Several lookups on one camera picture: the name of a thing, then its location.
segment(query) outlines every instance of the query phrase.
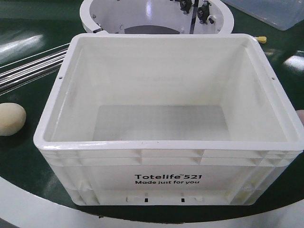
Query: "round dough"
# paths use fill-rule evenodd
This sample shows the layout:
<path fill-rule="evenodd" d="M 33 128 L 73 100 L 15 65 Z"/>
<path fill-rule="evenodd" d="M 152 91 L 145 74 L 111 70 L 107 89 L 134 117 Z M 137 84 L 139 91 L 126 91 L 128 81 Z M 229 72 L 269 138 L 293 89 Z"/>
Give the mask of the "round dough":
<path fill-rule="evenodd" d="M 296 113 L 298 113 L 298 116 L 304 125 L 304 110 L 297 110 Z"/>
<path fill-rule="evenodd" d="M 26 112 L 16 103 L 0 104 L 0 136 L 9 136 L 18 132 L 24 125 Z"/>

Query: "metal rod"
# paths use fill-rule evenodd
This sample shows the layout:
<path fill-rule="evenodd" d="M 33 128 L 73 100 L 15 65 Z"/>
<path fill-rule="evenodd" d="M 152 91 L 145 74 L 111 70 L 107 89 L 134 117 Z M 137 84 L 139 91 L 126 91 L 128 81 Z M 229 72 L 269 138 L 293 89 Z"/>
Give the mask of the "metal rod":
<path fill-rule="evenodd" d="M 51 50 L 58 49 L 65 45 L 53 48 Z M 31 57 L 36 57 L 43 53 L 49 52 L 51 50 L 41 52 L 39 54 L 33 55 Z M 46 76 L 50 73 L 58 70 L 63 62 L 63 59 L 67 53 L 67 48 L 59 50 L 55 53 L 42 57 L 40 59 L 34 60 L 32 62 L 26 63 L 14 69 L 7 70 L 0 74 L 0 95 L 8 91 L 11 91 L 14 88 L 20 87 L 26 83 L 32 82 L 38 78 Z"/>

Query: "green surface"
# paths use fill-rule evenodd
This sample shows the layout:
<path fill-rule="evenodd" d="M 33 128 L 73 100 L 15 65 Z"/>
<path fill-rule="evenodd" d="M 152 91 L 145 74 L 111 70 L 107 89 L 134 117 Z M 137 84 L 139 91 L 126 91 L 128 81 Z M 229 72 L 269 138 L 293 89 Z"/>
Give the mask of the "green surface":
<path fill-rule="evenodd" d="M 37 3 L 36 9 L 39 9 L 40 2 L 43 10 L 48 9 L 45 4 L 55 5 L 45 12 L 46 19 L 43 19 L 44 14 L 37 12 L 33 12 L 35 19 L 29 19 L 30 14 L 26 10 L 24 18 L 27 19 L 22 19 L 22 15 L 17 17 L 13 12 L 10 18 L 10 12 L 2 14 L 0 10 L 0 66 L 68 43 L 74 35 L 84 32 L 77 16 L 81 1 L 34 2 Z M 69 15 L 62 11 L 54 12 L 58 9 L 56 4 L 63 2 Z M 287 31 L 279 31 L 234 8 L 231 11 L 235 17 L 234 33 L 267 36 L 268 42 L 262 48 L 270 64 L 295 109 L 304 109 L 304 22 Z M 56 15 L 55 19 L 49 19 L 52 14 Z M 28 42 L 13 43 L 26 39 Z M 0 96 L 0 103 L 18 103 L 27 111 L 26 124 L 21 131 L 9 137 L 0 136 L 0 176 L 24 190 L 92 214 L 174 223 L 237 218 L 276 209 L 304 198 L 304 155 L 301 154 L 252 206 L 77 206 L 32 141 L 55 77 L 56 73 L 50 74 Z"/>

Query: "transparent plastic container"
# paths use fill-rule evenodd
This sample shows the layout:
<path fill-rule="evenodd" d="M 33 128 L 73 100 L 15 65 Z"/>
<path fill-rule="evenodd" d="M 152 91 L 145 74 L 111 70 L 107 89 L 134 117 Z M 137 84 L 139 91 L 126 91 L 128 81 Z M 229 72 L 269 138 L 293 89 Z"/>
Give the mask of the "transparent plastic container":
<path fill-rule="evenodd" d="M 72 40 L 34 143 L 79 205 L 249 205 L 304 129 L 249 35 L 101 32 Z"/>
<path fill-rule="evenodd" d="M 222 1 L 282 31 L 304 19 L 302 0 Z"/>

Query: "white ring fixture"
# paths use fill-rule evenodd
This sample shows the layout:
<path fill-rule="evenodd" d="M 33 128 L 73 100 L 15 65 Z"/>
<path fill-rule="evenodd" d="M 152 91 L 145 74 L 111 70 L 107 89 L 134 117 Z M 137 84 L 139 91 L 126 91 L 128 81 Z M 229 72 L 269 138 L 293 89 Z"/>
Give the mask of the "white ring fixture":
<path fill-rule="evenodd" d="M 137 26 L 166 27 L 181 34 L 231 33 L 234 19 L 229 8 L 220 0 L 209 2 L 209 18 L 214 20 L 213 24 L 200 24 L 196 7 L 192 6 L 189 13 L 184 14 L 179 1 L 175 0 L 84 0 L 80 18 L 88 33 L 97 33 L 101 28 L 108 33 L 125 33 L 125 29 Z M 200 7 L 203 0 L 192 0 L 192 3 Z"/>

